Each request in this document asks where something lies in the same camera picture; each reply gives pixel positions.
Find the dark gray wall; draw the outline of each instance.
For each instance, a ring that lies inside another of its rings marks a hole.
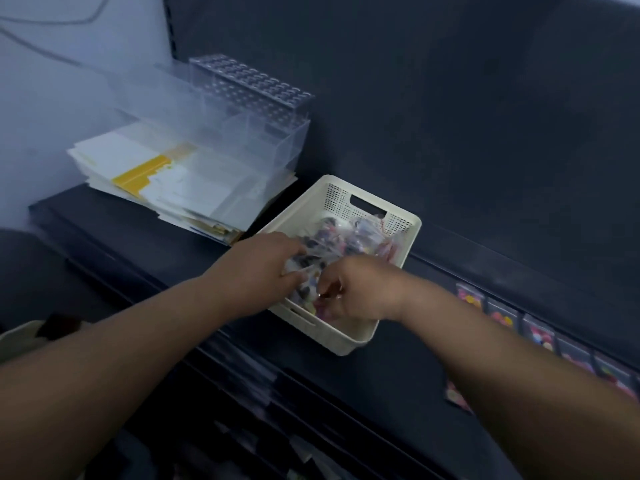
[[[629,322],[640,312],[638,8],[167,1],[179,58],[224,52],[316,94],[300,176],[338,175],[478,253],[489,248],[612,305],[602,323],[619,323],[604,340],[631,350],[629,335],[640,335],[640,321]],[[432,247],[423,231],[415,252]],[[473,253],[463,259],[473,268]]]

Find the white wall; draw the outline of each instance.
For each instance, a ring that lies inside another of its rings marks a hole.
[[[74,20],[100,0],[0,0],[0,16]],[[111,0],[92,25],[0,21],[23,39],[94,66],[122,70],[170,59],[162,0]],[[28,229],[27,206],[82,181],[65,150],[111,129],[94,101],[100,76],[45,59],[0,34],[0,228]]]

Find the hand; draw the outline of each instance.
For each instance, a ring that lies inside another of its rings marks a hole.
[[[306,276],[282,274],[290,257],[304,253],[300,241],[281,232],[256,234],[228,250],[201,277],[199,287],[227,319],[253,315],[283,300]]]
[[[327,266],[318,293],[330,298],[334,317],[400,320],[413,278],[373,256],[350,256]]]

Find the right hand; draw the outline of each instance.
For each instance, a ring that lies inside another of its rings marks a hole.
[[[349,256],[326,267],[317,290],[334,317],[399,321],[413,279],[380,258]]]

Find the basket handle hole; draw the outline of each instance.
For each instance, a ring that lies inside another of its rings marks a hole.
[[[361,199],[360,197],[356,197],[355,195],[351,196],[351,198],[349,199],[349,203],[360,210],[364,210],[364,212],[371,214],[372,216],[379,217],[380,219],[384,219],[387,216],[386,210],[382,210],[372,203],[369,203],[366,200]]]

